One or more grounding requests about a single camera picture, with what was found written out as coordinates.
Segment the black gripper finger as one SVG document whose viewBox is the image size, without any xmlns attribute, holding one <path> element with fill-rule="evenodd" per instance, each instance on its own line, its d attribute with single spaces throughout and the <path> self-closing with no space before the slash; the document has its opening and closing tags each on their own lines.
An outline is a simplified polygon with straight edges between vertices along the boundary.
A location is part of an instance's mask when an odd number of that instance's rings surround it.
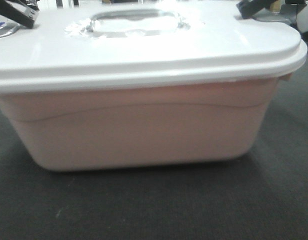
<svg viewBox="0 0 308 240">
<path fill-rule="evenodd" d="M 236 7 L 243 19 L 249 19 L 264 8 L 269 9 L 275 0 L 241 0 Z"/>
<path fill-rule="evenodd" d="M 36 0 L 0 0 L 0 15 L 26 28 L 33 28 L 39 14 Z"/>
</svg>

